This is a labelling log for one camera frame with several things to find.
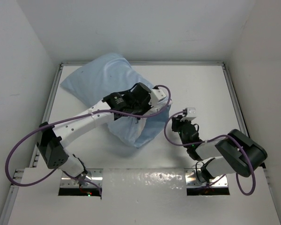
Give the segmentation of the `light blue pillowcase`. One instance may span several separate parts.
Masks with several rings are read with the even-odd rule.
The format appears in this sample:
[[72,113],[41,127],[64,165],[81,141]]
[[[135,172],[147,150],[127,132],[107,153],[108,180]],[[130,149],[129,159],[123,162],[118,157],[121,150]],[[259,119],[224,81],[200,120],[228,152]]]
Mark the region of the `light blue pillowcase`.
[[[122,55],[109,53],[78,68],[60,85],[90,108],[105,96],[128,90],[139,82],[149,89],[154,87],[151,82],[138,74]],[[169,118],[169,110],[168,106],[162,113],[146,118],[145,128],[137,140],[134,138],[136,118],[122,117],[109,122],[107,127],[126,145],[140,148],[152,141],[163,130]]]

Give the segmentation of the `white pillow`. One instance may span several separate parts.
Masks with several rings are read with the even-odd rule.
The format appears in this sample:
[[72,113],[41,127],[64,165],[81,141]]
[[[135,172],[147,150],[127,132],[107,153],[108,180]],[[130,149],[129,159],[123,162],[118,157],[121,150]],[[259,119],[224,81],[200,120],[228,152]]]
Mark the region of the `white pillow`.
[[135,121],[135,125],[134,125],[134,138],[135,140],[137,140],[143,129],[145,128],[145,125],[146,125],[146,118],[136,118],[136,121]]

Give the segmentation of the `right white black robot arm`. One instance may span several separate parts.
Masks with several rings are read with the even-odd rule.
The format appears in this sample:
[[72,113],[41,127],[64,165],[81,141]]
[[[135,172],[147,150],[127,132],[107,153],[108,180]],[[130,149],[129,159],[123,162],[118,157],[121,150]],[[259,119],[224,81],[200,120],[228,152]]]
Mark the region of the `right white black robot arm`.
[[198,125],[184,119],[183,115],[174,116],[171,121],[171,130],[178,133],[190,158],[207,160],[197,176],[202,183],[223,174],[237,173],[249,177],[248,162],[255,170],[267,159],[264,148],[237,129],[231,130],[228,137],[204,142],[199,137]]

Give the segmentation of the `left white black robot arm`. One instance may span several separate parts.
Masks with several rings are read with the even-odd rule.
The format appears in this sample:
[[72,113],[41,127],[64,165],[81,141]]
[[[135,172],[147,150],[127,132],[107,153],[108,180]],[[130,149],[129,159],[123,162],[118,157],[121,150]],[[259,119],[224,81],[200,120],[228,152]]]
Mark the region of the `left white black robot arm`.
[[143,83],[135,84],[131,89],[114,92],[79,114],[77,120],[63,122],[44,128],[37,142],[37,148],[49,169],[60,169],[71,177],[78,178],[86,173],[83,162],[66,147],[78,137],[98,126],[116,121],[124,115],[144,115],[152,108],[152,90]]

